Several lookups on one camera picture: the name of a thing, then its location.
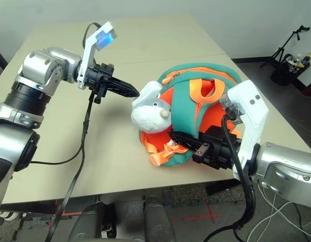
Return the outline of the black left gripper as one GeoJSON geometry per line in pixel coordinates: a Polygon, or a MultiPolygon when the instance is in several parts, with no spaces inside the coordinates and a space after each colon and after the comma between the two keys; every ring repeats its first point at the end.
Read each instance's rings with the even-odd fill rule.
{"type": "Polygon", "coordinates": [[[95,96],[94,102],[101,103],[107,90],[123,97],[139,97],[139,91],[130,83],[112,77],[114,72],[113,64],[94,64],[88,68],[85,75],[85,87],[88,87],[95,96]]]}

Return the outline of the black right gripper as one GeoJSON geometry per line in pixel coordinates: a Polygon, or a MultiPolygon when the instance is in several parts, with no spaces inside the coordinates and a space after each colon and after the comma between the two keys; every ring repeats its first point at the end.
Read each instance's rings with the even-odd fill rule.
{"type": "Polygon", "coordinates": [[[222,127],[210,126],[204,133],[199,132],[199,138],[179,132],[170,132],[170,137],[177,144],[194,150],[192,160],[214,169],[232,169],[233,158],[222,127]]]}

